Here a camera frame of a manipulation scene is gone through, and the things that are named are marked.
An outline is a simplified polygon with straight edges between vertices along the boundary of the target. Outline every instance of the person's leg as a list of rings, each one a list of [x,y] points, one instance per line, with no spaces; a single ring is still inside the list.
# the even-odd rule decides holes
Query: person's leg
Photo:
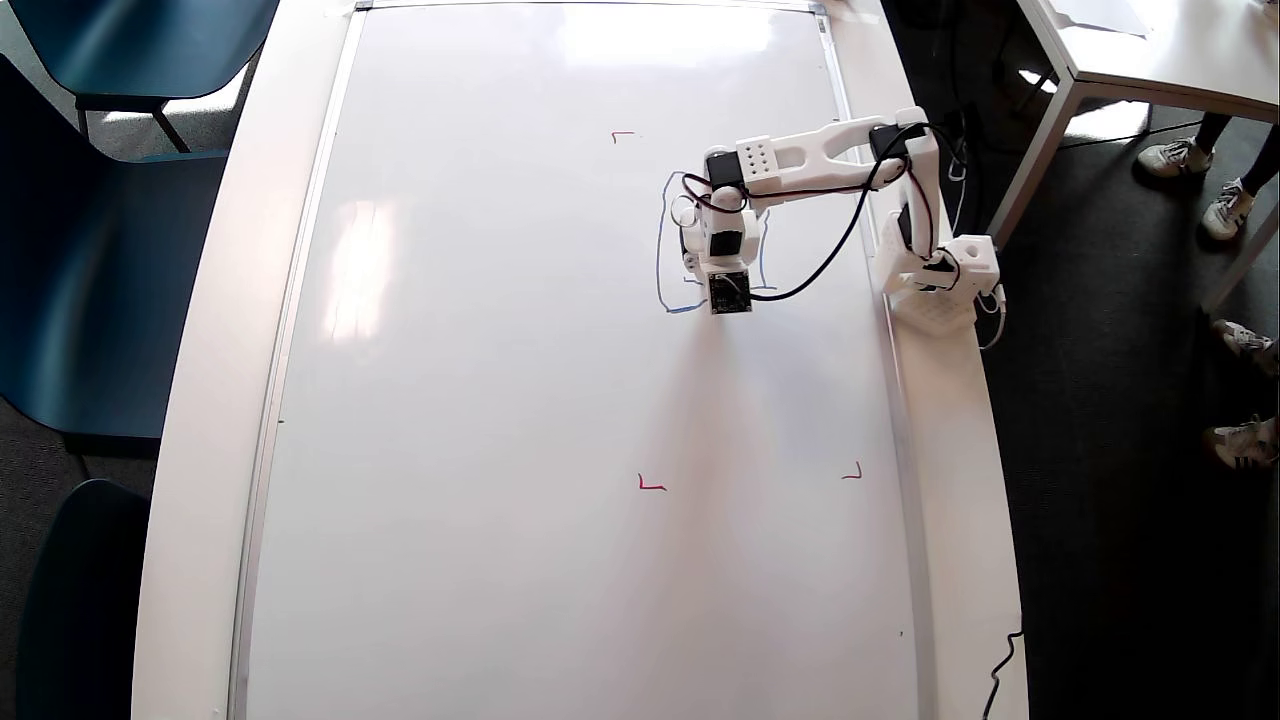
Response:
[[[1240,186],[1244,192],[1257,196],[1262,186],[1280,172],[1280,126],[1271,126],[1271,132],[1262,141],[1262,150],[1258,150],[1258,159],[1253,161],[1249,172],[1240,177]]]
[[[1217,138],[1222,137],[1222,131],[1226,129],[1226,123],[1231,120],[1231,115],[1219,115],[1217,113],[1204,113],[1201,119],[1201,128],[1196,133],[1196,147],[1199,147],[1206,155],[1213,151],[1213,146],[1217,145]]]
[[[1213,143],[1230,120],[1230,115],[1204,113],[1196,137],[1180,137],[1166,145],[1147,147],[1138,154],[1138,167],[1157,178],[1204,174],[1213,164]]]
[[[1201,224],[1213,240],[1233,240],[1244,227],[1244,219],[1253,209],[1253,199],[1262,186],[1280,170],[1280,127],[1271,126],[1271,132],[1258,150],[1253,167],[1243,177],[1222,186],[1217,200],[1210,204],[1201,218]]]

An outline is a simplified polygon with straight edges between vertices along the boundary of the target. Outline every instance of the whiteboard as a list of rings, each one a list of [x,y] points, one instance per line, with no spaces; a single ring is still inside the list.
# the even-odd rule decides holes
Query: whiteboard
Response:
[[[669,224],[657,250],[672,170],[840,115],[815,17],[360,19],[257,480],[247,717],[915,717],[865,256],[751,314],[655,293],[698,299]],[[774,209],[768,282],[852,205]]]

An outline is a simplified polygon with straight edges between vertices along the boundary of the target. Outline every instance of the desk leg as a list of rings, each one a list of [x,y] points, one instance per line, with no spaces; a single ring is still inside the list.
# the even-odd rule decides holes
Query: desk leg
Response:
[[[1226,296],[1235,290],[1235,286],[1244,279],[1249,268],[1253,266],[1253,261],[1258,259],[1258,255],[1262,255],[1262,251],[1271,243],[1271,238],[1276,236],[1277,228],[1280,228],[1280,204],[1271,208],[1271,214],[1267,215],[1267,219],[1262,220],[1262,225],[1249,236],[1244,247],[1240,249],[1240,254],[1235,256],[1235,261],[1226,269],[1226,274],[1219,278],[1213,290],[1211,290],[1208,295],[1204,296],[1204,300],[1201,301],[1201,310],[1203,310],[1206,315],[1212,315],[1213,310],[1217,310],[1217,306],[1221,305],[1222,301],[1226,300]]]
[[[1027,204],[1036,195],[1036,187],[1044,177],[1044,170],[1053,160],[1053,152],[1057,151],[1057,145],[1062,141],[1062,135],[1066,133],[1066,124],[1071,122],[1071,115],[1080,105],[1080,86],[1071,78],[1070,73],[1060,73],[1059,81],[1057,92],[1053,94],[1053,100],[1048,104],[1048,110],[1041,119],[1039,128],[1036,129],[1036,137],[1032,138],[1030,147],[1023,155],[1023,163],[1018,165],[1018,173],[1009,183],[1005,199],[1000,201],[1000,208],[996,209],[996,215],[991,219],[991,228],[987,229],[997,249],[1004,249],[1005,243],[1009,242],[1009,236],[1023,217]]]

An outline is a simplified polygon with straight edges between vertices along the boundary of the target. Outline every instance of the black pants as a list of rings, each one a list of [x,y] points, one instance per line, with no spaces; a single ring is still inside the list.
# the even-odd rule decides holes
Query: black pants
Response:
[[[1196,145],[1206,154],[1212,152],[1213,143],[1226,129],[1226,123],[1230,119],[1231,115],[1204,113],[1201,129],[1196,133]],[[1262,142],[1262,150],[1258,151],[1258,159],[1253,161],[1249,172],[1240,177],[1244,192],[1256,196],[1267,181],[1276,177],[1277,170],[1280,170],[1280,126],[1271,126],[1271,132],[1267,133],[1267,138]]]

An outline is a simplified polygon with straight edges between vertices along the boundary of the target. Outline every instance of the gray carpet floor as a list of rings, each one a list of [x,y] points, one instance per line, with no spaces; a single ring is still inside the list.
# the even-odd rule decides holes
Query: gray carpet floor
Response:
[[[1047,92],[1012,111],[1028,94],[1023,73],[1044,72],[1043,54],[1015,20],[1005,68],[992,76],[1010,0],[884,4],[929,117],[954,109],[956,95],[982,117],[987,143],[961,231],[984,228],[1044,111]],[[929,20],[955,6],[952,91],[950,26]],[[44,74],[4,0],[0,53],[72,120],[69,96]],[[218,102],[172,114],[193,149],[229,147],[247,76]],[[1068,143],[1137,132],[1146,115],[1126,104],[1087,110]],[[1196,117],[1157,108],[1155,126]],[[172,151],[150,118],[91,122],[95,143],[115,158]],[[1217,186],[1248,167],[1266,127],[1233,122],[1203,183],[1135,181],[1142,146],[1190,132],[1060,151],[1001,258],[1009,329],[986,365],[1034,720],[1276,716],[1275,475],[1215,468],[1196,439],[1206,425],[1275,413],[1275,383],[1222,357],[1194,311],[1235,251],[1199,242],[1197,219]],[[946,191],[955,208],[959,187]],[[1258,206],[1275,201],[1272,181]],[[1275,336],[1277,273],[1272,245],[1222,314]],[[151,462],[88,464],[150,493]],[[0,402],[0,720],[13,715],[17,629],[36,552],[78,479],[54,433]]]

